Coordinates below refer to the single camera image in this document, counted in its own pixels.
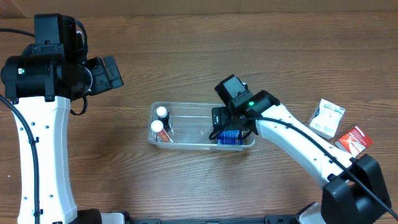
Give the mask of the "orange bottle white cap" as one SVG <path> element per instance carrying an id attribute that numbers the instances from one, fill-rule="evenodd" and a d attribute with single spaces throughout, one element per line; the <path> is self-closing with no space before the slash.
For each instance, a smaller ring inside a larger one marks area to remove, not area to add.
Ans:
<path id="1" fill-rule="evenodd" d="M 167 134 L 166 130 L 164 129 L 163 122 L 161 122 L 160 120 L 155 120 L 155 121 L 151 122 L 150 128 L 153 132 L 156 133 L 156 135 L 158 137 L 160 137 L 162 142 L 170 142 L 171 141 L 170 136 Z"/>

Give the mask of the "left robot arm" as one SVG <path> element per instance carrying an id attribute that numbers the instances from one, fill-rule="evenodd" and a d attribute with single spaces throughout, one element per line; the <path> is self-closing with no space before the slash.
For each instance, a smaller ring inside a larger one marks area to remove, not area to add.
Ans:
<path id="1" fill-rule="evenodd" d="M 1 101 L 13 112 L 20 147 L 19 223 L 126 223 L 123 212 L 79 210 L 68 165 L 71 103 L 123 85 L 112 56 L 88 58 L 83 24 L 61 14 L 34 17 L 33 44 L 6 60 Z"/>

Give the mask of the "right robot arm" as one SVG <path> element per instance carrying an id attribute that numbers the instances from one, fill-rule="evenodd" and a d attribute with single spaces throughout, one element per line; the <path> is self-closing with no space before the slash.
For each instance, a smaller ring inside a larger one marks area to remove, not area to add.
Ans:
<path id="1" fill-rule="evenodd" d="M 294 223 L 374 223 L 385 213 L 394 218 L 391 200 L 379 163 L 370 155 L 359 159 L 342 151 L 297 120 L 265 90 L 253 94 L 235 75 L 221 81 L 215 91 L 228 110 L 228 118 L 215 126 L 209 138 L 238 125 L 284 150 L 317 182 L 320 203 L 299 212 Z"/>

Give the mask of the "dark bottle white cap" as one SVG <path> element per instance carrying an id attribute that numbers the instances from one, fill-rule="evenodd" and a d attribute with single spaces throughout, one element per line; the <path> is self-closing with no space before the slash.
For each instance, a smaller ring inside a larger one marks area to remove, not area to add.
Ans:
<path id="1" fill-rule="evenodd" d="M 160 106 L 156 109 L 156 115 L 158 119 L 163 123 L 164 129 L 170 131 L 172 129 L 172 120 L 170 118 L 170 112 L 164 106 Z"/>

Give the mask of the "blue packet box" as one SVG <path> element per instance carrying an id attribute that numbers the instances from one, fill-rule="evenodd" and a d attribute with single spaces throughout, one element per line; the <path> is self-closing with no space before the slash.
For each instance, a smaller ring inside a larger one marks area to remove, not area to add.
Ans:
<path id="1" fill-rule="evenodd" d="M 217 145 L 243 145 L 242 131 L 227 130 L 223 131 L 217 138 Z"/>

